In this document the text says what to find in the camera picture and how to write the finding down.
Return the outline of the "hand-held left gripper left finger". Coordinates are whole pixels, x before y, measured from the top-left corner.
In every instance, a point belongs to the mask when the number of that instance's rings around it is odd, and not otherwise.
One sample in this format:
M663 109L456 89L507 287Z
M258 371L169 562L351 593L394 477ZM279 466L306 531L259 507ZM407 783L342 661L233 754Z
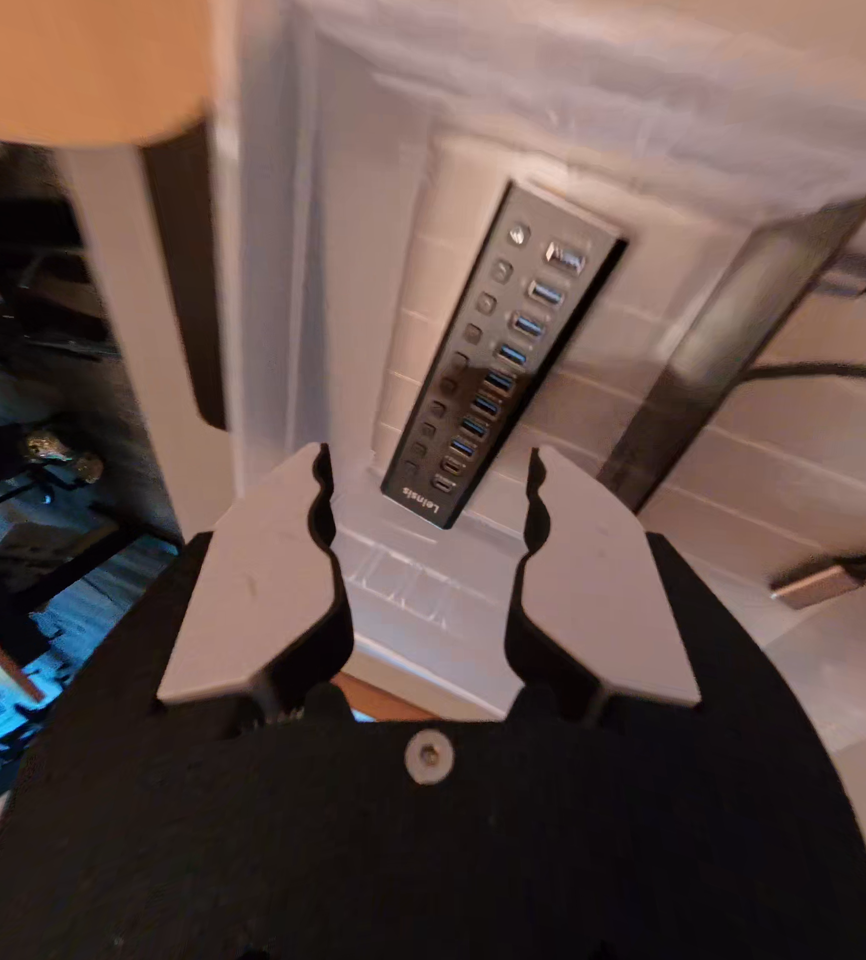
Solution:
M162 675L168 706L247 695L293 714L354 648L329 446L310 442L218 520Z

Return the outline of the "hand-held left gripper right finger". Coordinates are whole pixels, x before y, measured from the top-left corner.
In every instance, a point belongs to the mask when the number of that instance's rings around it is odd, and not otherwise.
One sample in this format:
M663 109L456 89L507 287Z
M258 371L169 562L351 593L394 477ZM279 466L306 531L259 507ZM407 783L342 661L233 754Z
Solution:
M702 701L647 534L603 484L553 447L531 452L504 652L526 689L595 724L617 696Z

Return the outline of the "clear plastic bin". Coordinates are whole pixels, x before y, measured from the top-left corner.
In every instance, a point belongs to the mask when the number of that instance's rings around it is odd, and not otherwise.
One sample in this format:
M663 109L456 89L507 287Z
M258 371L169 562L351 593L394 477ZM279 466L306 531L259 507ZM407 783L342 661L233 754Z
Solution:
M354 663L496 714L518 683L501 606L530 448L595 474L752 231L866 194L866 57L777 39L842 33L834 2L229 4L214 136L230 184L237 166L218 241L237 493L329 442ZM380 482L512 180L631 242L437 532ZM737 388L644 510L695 570L766 592L866 548L866 385Z

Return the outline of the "black multi-port USB hub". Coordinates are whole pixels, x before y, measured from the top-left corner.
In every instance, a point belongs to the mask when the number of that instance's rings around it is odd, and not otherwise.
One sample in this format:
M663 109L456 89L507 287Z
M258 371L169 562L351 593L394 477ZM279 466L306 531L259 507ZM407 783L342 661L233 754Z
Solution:
M619 267L618 222L509 180L380 489L451 529Z

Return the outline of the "black rectangular device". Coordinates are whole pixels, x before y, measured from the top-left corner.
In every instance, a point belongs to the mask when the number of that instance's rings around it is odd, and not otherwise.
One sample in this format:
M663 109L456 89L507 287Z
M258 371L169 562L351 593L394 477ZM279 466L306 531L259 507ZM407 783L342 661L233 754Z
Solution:
M752 231L600 471L626 507L645 508L810 294L866 296L866 254L850 246L865 224L866 194Z

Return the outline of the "white table leg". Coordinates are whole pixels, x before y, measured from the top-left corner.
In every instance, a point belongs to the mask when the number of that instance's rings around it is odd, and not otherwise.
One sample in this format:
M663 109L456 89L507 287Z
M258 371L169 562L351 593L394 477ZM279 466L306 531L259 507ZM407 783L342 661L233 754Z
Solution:
M139 150L59 148L55 162L175 520L190 540L232 504L231 444L199 413Z

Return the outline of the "tan wooden table top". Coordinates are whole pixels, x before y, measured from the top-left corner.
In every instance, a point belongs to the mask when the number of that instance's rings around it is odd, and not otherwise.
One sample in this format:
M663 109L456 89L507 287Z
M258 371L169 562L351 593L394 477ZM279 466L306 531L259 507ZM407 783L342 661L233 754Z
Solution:
M208 2L0 1L0 141L156 142L211 93Z

